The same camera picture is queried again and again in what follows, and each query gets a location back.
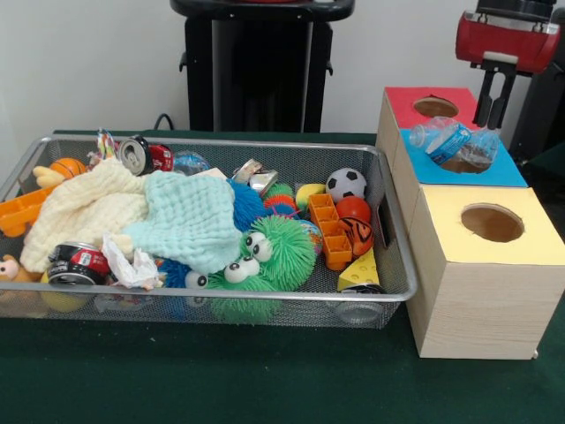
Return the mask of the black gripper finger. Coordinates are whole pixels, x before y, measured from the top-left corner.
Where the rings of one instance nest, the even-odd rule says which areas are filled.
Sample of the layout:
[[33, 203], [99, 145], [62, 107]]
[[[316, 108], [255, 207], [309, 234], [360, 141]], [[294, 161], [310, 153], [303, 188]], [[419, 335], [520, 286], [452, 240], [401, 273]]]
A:
[[491, 89], [494, 76], [498, 73], [497, 65], [483, 65], [485, 76], [478, 96], [477, 108], [474, 116], [474, 124], [478, 127], [497, 127], [498, 116], [493, 109], [493, 98]]
[[504, 82], [499, 97], [493, 101], [491, 108], [491, 129], [498, 130], [502, 127], [502, 121], [508, 107], [509, 97], [516, 80], [516, 70], [507, 69], [503, 72]]

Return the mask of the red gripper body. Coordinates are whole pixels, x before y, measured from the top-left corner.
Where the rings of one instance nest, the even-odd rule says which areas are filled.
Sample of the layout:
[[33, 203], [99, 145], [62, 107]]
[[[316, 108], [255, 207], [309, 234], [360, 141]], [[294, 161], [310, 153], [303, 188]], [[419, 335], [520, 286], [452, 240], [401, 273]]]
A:
[[466, 11], [456, 33], [456, 57], [473, 64], [512, 64], [519, 72], [541, 73], [554, 58], [561, 27]]

